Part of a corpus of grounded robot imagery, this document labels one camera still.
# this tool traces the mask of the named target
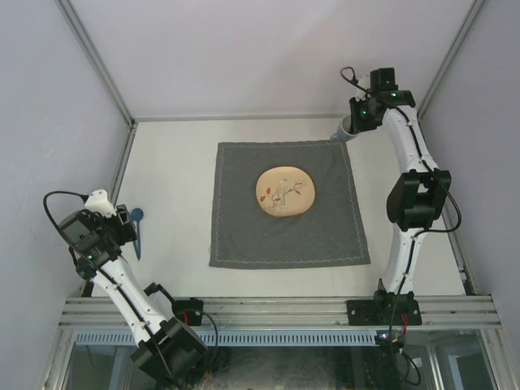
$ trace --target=bird illustration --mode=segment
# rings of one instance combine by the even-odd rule
[[[282,179],[276,186],[276,195],[279,197],[279,202],[285,206],[285,194],[287,194],[287,179]]]

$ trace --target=beige plate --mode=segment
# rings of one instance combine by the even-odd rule
[[[258,178],[258,204],[269,215],[290,217],[305,213],[314,198],[312,179],[300,168],[272,168]]]

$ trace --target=floor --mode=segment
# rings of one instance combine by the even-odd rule
[[[137,261],[132,245],[123,248],[141,285],[161,283],[178,297],[372,295],[384,273],[392,242],[386,199],[400,175],[384,128],[348,143],[370,265],[262,271],[208,266],[217,144],[323,140],[338,123],[339,119],[139,123],[118,203],[145,212],[141,260]],[[437,221],[437,228],[443,226]],[[419,296],[464,294],[445,234],[425,238],[414,291]],[[95,295],[102,292],[95,290]]]

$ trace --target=gray placemat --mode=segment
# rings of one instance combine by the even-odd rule
[[[298,167],[314,182],[305,213],[277,218],[258,205],[258,177]],[[370,264],[344,143],[220,143],[214,181],[211,267],[246,270]]]

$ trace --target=blue spoon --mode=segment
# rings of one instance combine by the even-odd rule
[[[145,212],[142,209],[136,208],[132,210],[130,214],[133,222],[136,223],[137,240],[133,241],[133,248],[136,250],[137,260],[141,260],[141,232],[139,230],[139,222],[145,216]]]

